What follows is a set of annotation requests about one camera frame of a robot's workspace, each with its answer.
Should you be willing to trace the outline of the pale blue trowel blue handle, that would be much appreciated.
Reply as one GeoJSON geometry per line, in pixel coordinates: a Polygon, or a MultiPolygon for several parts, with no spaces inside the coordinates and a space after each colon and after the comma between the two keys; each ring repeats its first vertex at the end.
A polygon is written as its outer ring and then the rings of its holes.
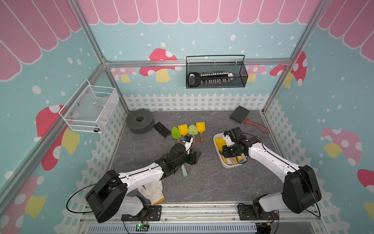
{"type": "Polygon", "coordinates": [[[183,173],[183,177],[187,177],[188,176],[188,173],[187,173],[187,170],[185,168],[185,165],[182,165],[181,166],[181,170],[182,170],[182,173],[183,173]]]}

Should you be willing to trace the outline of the white plastic storage box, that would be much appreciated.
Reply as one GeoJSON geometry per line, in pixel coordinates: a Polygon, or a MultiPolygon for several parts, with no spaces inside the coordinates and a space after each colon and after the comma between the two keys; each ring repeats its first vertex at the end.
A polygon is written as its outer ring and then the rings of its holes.
{"type": "Polygon", "coordinates": [[[213,137],[214,147],[222,166],[226,169],[233,169],[247,162],[244,154],[240,156],[233,153],[234,142],[228,133],[218,133],[213,137]]]}

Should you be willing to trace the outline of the pale green trowel wooden handle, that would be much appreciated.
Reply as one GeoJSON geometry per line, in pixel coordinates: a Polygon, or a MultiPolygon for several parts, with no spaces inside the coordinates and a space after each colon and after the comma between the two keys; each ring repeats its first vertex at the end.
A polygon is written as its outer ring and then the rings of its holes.
{"type": "Polygon", "coordinates": [[[196,135],[198,134],[197,127],[195,125],[190,125],[188,127],[189,134],[193,136],[193,145],[196,144],[196,135]]]}

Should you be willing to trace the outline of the bright green trowel wooden handle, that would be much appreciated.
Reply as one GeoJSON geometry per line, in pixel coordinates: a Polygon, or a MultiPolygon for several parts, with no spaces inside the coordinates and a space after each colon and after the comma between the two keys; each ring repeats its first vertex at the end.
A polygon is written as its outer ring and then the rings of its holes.
{"type": "Polygon", "coordinates": [[[179,132],[179,129],[177,127],[173,127],[171,131],[171,135],[174,139],[176,139],[177,143],[180,143],[181,134],[179,132]]]}

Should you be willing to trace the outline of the yellow shovel wooden handle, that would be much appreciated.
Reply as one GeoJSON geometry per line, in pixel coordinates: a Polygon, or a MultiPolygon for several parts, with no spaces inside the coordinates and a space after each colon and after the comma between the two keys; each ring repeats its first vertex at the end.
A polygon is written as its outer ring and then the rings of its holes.
{"type": "Polygon", "coordinates": [[[206,130],[205,122],[197,122],[196,127],[200,136],[200,142],[204,143],[204,131],[206,130]]]}

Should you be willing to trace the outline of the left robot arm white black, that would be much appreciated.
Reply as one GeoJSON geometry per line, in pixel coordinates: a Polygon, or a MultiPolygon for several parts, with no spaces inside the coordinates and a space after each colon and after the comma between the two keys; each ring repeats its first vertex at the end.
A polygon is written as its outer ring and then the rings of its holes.
{"type": "Polygon", "coordinates": [[[129,197],[128,193],[174,175],[185,163],[197,164],[201,154],[188,144],[176,143],[169,153],[149,166],[127,173],[107,171],[86,195],[96,221],[103,223],[116,215],[144,218],[149,205],[139,197],[129,197]]]}

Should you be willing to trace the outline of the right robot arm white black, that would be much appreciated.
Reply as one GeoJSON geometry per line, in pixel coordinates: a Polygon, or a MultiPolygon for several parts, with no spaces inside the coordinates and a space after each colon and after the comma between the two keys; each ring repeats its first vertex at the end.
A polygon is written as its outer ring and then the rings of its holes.
{"type": "Polygon", "coordinates": [[[253,201],[258,212],[288,209],[300,214],[322,199],[315,171],[310,166],[299,166],[282,159],[255,138],[225,144],[221,153],[225,158],[244,156],[247,160],[256,160],[283,183],[281,192],[264,195],[253,201]]]}

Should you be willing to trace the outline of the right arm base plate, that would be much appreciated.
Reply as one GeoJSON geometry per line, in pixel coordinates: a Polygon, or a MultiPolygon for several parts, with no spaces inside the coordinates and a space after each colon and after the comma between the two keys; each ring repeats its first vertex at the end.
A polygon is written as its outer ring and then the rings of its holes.
{"type": "Polygon", "coordinates": [[[237,205],[240,220],[264,220],[273,222],[278,220],[279,214],[277,211],[266,212],[259,205],[250,205],[239,203],[237,205]]]}

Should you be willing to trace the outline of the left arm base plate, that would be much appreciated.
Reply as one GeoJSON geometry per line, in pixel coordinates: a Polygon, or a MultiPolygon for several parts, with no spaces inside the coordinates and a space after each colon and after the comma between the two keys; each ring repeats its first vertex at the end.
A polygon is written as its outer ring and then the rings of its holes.
{"type": "Polygon", "coordinates": [[[139,214],[133,216],[129,214],[123,214],[121,217],[122,221],[160,221],[162,213],[162,206],[147,206],[144,207],[139,214]]]}

